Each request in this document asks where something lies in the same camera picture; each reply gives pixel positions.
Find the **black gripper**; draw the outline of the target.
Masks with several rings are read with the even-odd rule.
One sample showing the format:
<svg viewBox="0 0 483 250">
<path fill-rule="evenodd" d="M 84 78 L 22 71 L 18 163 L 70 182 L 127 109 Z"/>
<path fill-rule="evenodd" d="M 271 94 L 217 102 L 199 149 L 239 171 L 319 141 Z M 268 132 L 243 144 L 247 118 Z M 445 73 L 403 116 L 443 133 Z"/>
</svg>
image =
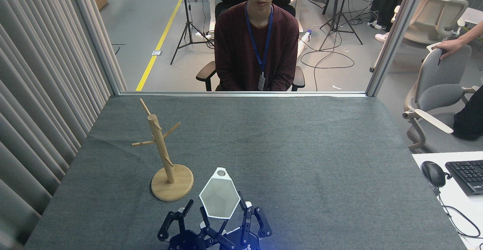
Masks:
<svg viewBox="0 0 483 250">
<path fill-rule="evenodd" d="M 262 207 L 253 207 L 253 205 L 248 206 L 243 198 L 243 193 L 238 192 L 238 195 L 240 197 L 240 207 L 244 212 L 243 224 L 240 226 L 241 235 L 222 235 L 229 219 L 223 221 L 219 231 L 212 229 L 210 227 L 210 221 L 205 207 L 200 207 L 200 212 L 203 218 L 203 221 L 200 223 L 200 237 L 204 241 L 205 248 L 210 248 L 219 243 L 224 248 L 232 248 L 232 244 L 234 244 L 235 250 L 260 250 L 258 238 L 265 238 L 272 235 L 272 229 Z M 257 236 L 249 235 L 252 215 L 255 215 L 259 224 Z"/>
<path fill-rule="evenodd" d="M 178 221 L 179 234 L 173 236 L 169 240 L 168 250 L 206 250 L 203 235 L 194 232 L 185 232 L 185 217 L 194 204 L 194 200 L 190 199 L 186 207 L 180 208 L 177 212 L 168 212 L 162 227 L 159 229 L 157 238 L 160 241 L 167 241 L 170 237 L 169 228 L 173 221 Z"/>
</svg>

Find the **person's hand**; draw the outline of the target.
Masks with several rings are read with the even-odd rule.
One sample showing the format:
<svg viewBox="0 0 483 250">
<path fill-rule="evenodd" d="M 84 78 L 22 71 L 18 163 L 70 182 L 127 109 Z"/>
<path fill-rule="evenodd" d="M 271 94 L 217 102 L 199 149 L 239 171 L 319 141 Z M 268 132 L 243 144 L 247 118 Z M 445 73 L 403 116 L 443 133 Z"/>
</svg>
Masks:
<svg viewBox="0 0 483 250">
<path fill-rule="evenodd" d="M 446 41 L 440 42 L 439 44 L 433 46 L 432 50 L 435 50 L 435 49 L 444 50 L 444 54 L 442 54 L 440 56 L 440 60 L 443 60 L 446 57 L 448 57 L 452 54 L 455 54 L 464 45 L 465 45 L 464 42 L 462 42 L 462 40 L 460 40 L 460 39 L 446 40 Z"/>
</svg>

